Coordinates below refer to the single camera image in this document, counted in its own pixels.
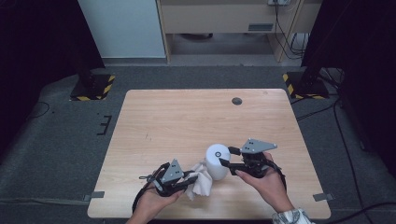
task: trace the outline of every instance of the hand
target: hand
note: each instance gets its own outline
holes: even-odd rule
[[[160,196],[156,189],[150,188],[142,195],[136,210],[127,224],[146,224],[155,218],[167,205],[174,203],[184,193],[180,190],[169,197]]]
[[[264,152],[264,156],[267,160],[274,161],[270,153]],[[239,170],[236,171],[236,174],[247,184],[256,189],[262,198],[270,204],[277,213],[294,209],[285,187],[283,186],[280,175],[273,168],[269,167],[265,176],[260,179]]]

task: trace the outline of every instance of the black curtain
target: black curtain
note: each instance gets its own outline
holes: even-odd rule
[[[394,176],[395,11],[394,0],[323,0],[302,63],[345,71],[344,109],[363,149],[377,152]]]
[[[77,0],[0,0],[0,157],[41,89],[78,73],[70,43],[87,69],[105,67]]]

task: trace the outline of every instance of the white cup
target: white cup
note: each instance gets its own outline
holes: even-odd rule
[[[213,180],[221,180],[227,174],[229,169],[221,165],[219,158],[229,161],[231,158],[230,150],[222,144],[210,146],[206,151],[205,161],[207,172]]]

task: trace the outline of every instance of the power strip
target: power strip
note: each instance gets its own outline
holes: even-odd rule
[[[268,6],[287,6],[290,5],[290,0],[268,0]]]

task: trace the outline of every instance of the table top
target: table top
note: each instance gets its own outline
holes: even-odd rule
[[[242,100],[233,104],[233,98]],[[328,218],[318,176],[290,106],[280,89],[132,90],[122,105],[92,198],[89,217],[128,218],[137,192],[160,165],[177,159],[187,171],[213,144],[241,147],[248,138],[277,144],[269,150],[286,176],[295,207],[311,218]],[[231,162],[241,162],[232,155]],[[238,176],[214,181],[210,196],[187,195],[164,208],[158,219],[267,219],[274,209]]]

